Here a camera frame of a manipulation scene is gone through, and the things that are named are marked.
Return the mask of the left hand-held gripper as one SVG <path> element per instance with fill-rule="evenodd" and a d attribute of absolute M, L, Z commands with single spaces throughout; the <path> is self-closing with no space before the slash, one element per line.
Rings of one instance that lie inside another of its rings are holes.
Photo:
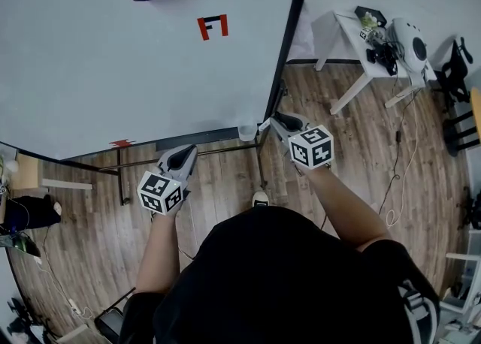
<path fill-rule="evenodd" d="M 166 151 L 157 162 L 157 168 L 147 170 L 138 184 L 141 206 L 159 215 L 173 215 L 189 194 L 188 179 L 197 156 L 198 148 L 194 144 Z"/>

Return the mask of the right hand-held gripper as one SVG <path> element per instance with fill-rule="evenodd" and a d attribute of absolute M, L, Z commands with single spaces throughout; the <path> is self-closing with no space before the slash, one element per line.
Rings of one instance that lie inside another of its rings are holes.
<path fill-rule="evenodd" d="M 334 138 L 323 125 L 309 128 L 310 120 L 297 113 L 276 112 L 270 126 L 281 143 L 289 143 L 291 160 L 313 170 L 334 158 Z M 301 131 L 289 137 L 289 131 Z"/>

